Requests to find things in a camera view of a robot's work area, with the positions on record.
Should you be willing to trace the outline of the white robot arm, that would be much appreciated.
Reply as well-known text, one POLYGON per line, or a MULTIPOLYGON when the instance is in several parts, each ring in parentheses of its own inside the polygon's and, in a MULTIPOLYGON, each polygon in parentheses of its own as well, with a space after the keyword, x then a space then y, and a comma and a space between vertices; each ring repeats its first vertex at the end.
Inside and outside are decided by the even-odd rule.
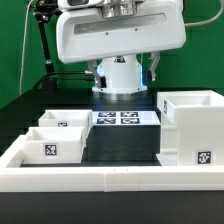
POLYGON ((162 51, 186 41, 183 0, 58 0, 58 7, 59 59, 86 62, 92 91, 111 99, 147 90, 138 54, 152 55, 154 72, 162 51))

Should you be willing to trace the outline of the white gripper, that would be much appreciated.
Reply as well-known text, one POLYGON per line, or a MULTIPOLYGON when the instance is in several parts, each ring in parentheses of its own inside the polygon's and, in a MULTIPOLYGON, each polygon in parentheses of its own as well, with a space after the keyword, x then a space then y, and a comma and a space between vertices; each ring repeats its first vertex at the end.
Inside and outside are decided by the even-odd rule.
POLYGON ((136 14, 112 18, 97 6, 58 5, 63 11, 56 24, 58 57, 64 63, 88 61, 98 88, 106 87, 106 77, 92 60, 152 52, 146 79, 154 81, 159 51, 180 48, 186 41, 183 0, 144 0, 137 3, 136 14))

